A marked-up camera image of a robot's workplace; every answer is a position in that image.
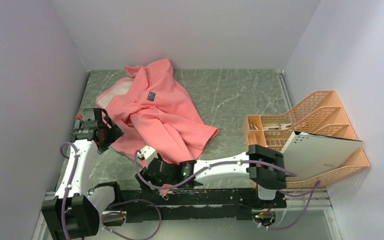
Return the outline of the pink zip-up jacket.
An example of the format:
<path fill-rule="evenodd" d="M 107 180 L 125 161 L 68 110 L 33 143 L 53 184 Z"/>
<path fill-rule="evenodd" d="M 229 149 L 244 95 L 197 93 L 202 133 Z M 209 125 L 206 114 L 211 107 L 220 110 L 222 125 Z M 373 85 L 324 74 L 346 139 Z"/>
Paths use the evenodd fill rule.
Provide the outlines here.
<path fill-rule="evenodd" d="M 219 129 L 200 117 L 187 90 L 174 78 L 167 58 L 146 66 L 126 66 L 127 77 L 95 100 L 123 131 L 112 148 L 129 157 L 144 146 L 168 163 L 195 160 Z"/>

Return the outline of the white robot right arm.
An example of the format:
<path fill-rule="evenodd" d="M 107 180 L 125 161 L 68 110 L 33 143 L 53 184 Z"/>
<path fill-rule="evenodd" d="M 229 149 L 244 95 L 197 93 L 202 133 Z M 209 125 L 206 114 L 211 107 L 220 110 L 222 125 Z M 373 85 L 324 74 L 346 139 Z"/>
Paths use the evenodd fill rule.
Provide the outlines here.
<path fill-rule="evenodd" d="M 255 202 L 268 207 L 281 190 L 286 178 L 295 174 L 285 169 L 282 153 L 260 145 L 251 145 L 246 152 L 213 159 L 169 163 L 152 147 L 146 145 L 135 153 L 137 178 L 145 188 L 157 189 L 162 195 L 172 189 L 193 189 L 196 186 L 232 178 L 248 178 L 256 185 Z"/>

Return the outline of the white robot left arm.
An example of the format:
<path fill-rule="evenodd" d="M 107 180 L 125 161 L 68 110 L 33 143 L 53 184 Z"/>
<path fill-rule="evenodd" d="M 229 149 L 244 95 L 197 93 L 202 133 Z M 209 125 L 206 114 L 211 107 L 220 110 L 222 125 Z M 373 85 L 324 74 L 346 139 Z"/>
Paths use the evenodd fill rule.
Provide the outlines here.
<path fill-rule="evenodd" d="M 95 236 L 102 224 L 102 213 L 108 207 L 117 210 L 123 196 L 116 182 L 98 184 L 89 193 L 88 182 L 92 161 L 109 149 L 123 131 L 102 108 L 86 108 L 78 128 L 60 147 L 68 160 L 66 170 L 54 197 L 45 200 L 41 212 L 54 240 L 84 239 Z"/>

